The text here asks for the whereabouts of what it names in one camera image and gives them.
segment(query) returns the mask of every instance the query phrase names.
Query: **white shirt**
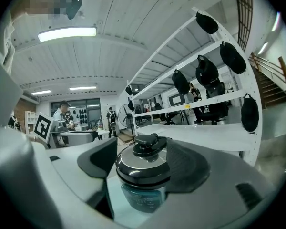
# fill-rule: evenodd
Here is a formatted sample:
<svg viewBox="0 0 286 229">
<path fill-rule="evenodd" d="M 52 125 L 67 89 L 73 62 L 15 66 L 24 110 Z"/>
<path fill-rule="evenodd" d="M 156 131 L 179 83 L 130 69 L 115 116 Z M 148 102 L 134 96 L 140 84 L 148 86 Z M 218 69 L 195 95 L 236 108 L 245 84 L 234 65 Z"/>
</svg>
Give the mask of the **white shirt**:
<svg viewBox="0 0 286 229">
<path fill-rule="evenodd" d="M 11 43 L 11 34 L 14 30 L 11 14 L 8 11 L 0 21 L 0 65 L 9 75 L 11 74 L 11 64 L 15 54 L 15 48 Z"/>
<path fill-rule="evenodd" d="M 57 109 L 53 115 L 54 120 L 64 121 L 63 113 L 60 109 Z"/>
</svg>

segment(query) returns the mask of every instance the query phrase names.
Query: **fan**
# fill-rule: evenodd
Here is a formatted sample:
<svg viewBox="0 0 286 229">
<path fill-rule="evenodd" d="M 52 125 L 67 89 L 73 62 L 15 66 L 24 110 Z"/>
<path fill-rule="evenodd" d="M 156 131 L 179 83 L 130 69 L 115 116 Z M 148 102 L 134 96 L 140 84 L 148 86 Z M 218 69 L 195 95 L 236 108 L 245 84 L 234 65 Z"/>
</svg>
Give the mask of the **fan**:
<svg viewBox="0 0 286 229">
<path fill-rule="evenodd" d="M 118 119 L 120 120 L 120 123 L 125 126 L 126 128 L 131 128 L 132 135 L 133 135 L 133 113 L 130 110 L 130 108 L 127 106 L 127 104 L 124 104 L 119 112 L 118 112 Z"/>
</svg>

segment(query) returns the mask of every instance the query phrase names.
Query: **glass wall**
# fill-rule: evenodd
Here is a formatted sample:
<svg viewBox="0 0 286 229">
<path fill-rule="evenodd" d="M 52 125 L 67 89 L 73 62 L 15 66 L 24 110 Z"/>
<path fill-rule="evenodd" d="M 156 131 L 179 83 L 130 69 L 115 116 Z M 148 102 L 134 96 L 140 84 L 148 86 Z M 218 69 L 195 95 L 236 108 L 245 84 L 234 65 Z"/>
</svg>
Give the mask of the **glass wall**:
<svg viewBox="0 0 286 229">
<path fill-rule="evenodd" d="M 81 99 L 68 101 L 70 107 L 70 115 L 73 116 L 73 121 L 78 126 L 93 129 L 95 127 L 103 126 L 101 118 L 101 104 L 100 99 Z M 51 117 L 59 108 L 60 101 L 51 103 Z"/>
</svg>

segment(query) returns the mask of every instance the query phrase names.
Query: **person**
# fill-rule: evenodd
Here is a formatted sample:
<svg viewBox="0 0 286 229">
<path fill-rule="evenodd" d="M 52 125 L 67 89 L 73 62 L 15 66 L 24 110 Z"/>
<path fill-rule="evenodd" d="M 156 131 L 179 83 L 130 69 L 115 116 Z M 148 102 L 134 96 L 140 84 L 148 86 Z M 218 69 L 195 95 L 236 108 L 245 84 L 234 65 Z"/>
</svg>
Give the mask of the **person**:
<svg viewBox="0 0 286 229">
<path fill-rule="evenodd" d="M 5 12 L 0 21 L 0 65 L 10 75 L 15 48 L 11 42 L 11 35 L 15 28 L 13 23 L 21 16 L 35 14 L 59 14 L 67 13 L 71 20 L 81 6 L 82 0 L 15 0 L 12 6 Z"/>
<path fill-rule="evenodd" d="M 66 112 L 68 111 L 69 104 L 67 101 L 61 101 L 59 108 L 55 111 L 53 119 L 61 122 L 66 122 Z M 68 124 L 67 128 L 73 129 L 74 124 Z"/>
<path fill-rule="evenodd" d="M 116 117 L 116 113 L 115 111 L 112 110 L 112 108 L 109 108 L 109 112 L 107 113 L 107 119 L 108 119 L 108 129 L 109 129 L 109 138 L 111 138 L 111 132 L 112 132 L 112 128 L 111 128 L 111 123 L 116 123 L 117 121 L 117 117 Z M 113 136 L 117 137 L 116 135 L 116 131 L 113 131 Z"/>
<path fill-rule="evenodd" d="M 190 93 L 193 95 L 193 102 L 200 101 L 201 100 L 200 91 L 197 88 L 195 88 L 192 83 L 189 82 L 189 85 L 190 85 Z M 204 107 L 202 106 L 198 108 L 193 108 L 193 110 L 196 116 L 196 120 L 194 121 L 194 123 L 195 124 L 201 123 L 202 120 L 200 118 L 200 114 L 204 113 Z"/>
</svg>

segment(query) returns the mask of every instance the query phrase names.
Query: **ceiling light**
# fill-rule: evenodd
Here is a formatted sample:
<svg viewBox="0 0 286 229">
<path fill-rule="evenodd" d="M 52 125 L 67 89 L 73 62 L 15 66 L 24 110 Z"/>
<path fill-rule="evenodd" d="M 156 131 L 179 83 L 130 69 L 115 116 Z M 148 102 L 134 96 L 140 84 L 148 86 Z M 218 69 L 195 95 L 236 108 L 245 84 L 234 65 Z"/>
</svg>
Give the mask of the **ceiling light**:
<svg viewBox="0 0 286 229">
<path fill-rule="evenodd" d="M 46 91 L 41 91 L 41 92 L 35 92 L 35 93 L 31 93 L 32 95 L 38 95 L 38 94 L 47 94 L 47 93 L 51 93 L 51 90 L 46 90 Z"/>
<path fill-rule="evenodd" d="M 74 36 L 96 36 L 95 27 L 68 27 L 41 32 L 38 34 L 40 42 Z"/>
<path fill-rule="evenodd" d="M 96 89 L 96 86 L 81 86 L 81 87 L 71 87 L 69 88 L 71 91 L 73 90 L 85 90 L 85 89 Z"/>
<path fill-rule="evenodd" d="M 262 49 L 258 52 L 258 54 L 261 54 L 264 51 L 267 44 L 268 44 L 267 42 L 264 43 L 264 45 L 262 46 Z"/>
<path fill-rule="evenodd" d="M 279 20 L 280 20 L 280 17 L 281 17 L 281 13 L 280 13 L 280 12 L 277 12 L 277 13 L 276 13 L 276 21 L 275 21 L 275 23 L 274 23 L 274 25 L 273 25 L 271 31 L 275 31 L 275 30 L 276 30 L 277 25 L 278 25 L 278 22 L 279 22 Z"/>
</svg>

